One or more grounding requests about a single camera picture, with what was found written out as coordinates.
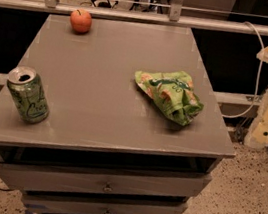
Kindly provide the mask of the green rice chip bag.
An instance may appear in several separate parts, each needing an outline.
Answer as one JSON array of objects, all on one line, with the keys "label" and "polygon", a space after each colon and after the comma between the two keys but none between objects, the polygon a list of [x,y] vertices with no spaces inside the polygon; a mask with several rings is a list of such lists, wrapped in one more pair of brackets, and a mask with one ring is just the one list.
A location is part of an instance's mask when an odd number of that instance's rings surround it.
[{"label": "green rice chip bag", "polygon": [[135,72],[135,82],[163,115],[180,126],[190,122],[204,109],[194,93],[192,77],[185,71],[170,73]]}]

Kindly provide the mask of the red apple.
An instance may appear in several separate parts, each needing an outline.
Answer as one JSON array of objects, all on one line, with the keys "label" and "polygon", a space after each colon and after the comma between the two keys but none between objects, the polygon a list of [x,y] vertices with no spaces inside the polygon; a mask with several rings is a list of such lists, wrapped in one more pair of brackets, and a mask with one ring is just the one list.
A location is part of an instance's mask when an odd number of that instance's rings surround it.
[{"label": "red apple", "polygon": [[91,29],[91,15],[86,10],[74,10],[70,16],[70,24],[75,32],[87,33]]}]

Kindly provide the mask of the grey drawer cabinet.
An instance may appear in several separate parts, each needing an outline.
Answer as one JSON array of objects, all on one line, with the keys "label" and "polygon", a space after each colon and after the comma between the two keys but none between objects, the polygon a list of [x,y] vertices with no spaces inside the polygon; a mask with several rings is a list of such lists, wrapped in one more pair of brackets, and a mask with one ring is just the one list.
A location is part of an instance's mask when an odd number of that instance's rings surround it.
[{"label": "grey drawer cabinet", "polygon": [[[181,214],[234,156],[191,31],[96,20],[79,36],[69,22],[48,17],[22,57],[41,75],[47,119],[23,122],[0,92],[0,178],[35,214]],[[139,70],[185,71],[204,109],[170,122],[138,89]]]}]

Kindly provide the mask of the top drawer knob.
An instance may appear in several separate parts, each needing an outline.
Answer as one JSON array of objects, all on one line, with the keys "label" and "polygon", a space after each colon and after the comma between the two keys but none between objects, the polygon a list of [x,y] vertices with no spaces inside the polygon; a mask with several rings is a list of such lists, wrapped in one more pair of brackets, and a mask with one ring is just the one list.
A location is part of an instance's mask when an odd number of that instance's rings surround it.
[{"label": "top drawer knob", "polygon": [[112,186],[110,185],[110,183],[106,184],[103,187],[103,192],[105,192],[105,193],[111,193],[112,191],[113,191],[113,189],[112,189]]}]

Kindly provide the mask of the green soda can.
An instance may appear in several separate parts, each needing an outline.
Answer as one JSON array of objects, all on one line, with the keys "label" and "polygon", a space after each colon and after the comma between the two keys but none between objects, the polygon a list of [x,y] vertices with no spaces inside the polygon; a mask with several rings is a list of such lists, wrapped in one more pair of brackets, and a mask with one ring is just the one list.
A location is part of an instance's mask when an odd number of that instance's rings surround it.
[{"label": "green soda can", "polygon": [[28,124],[39,123],[49,115],[40,77],[32,67],[18,66],[9,72],[6,81],[21,119]]}]

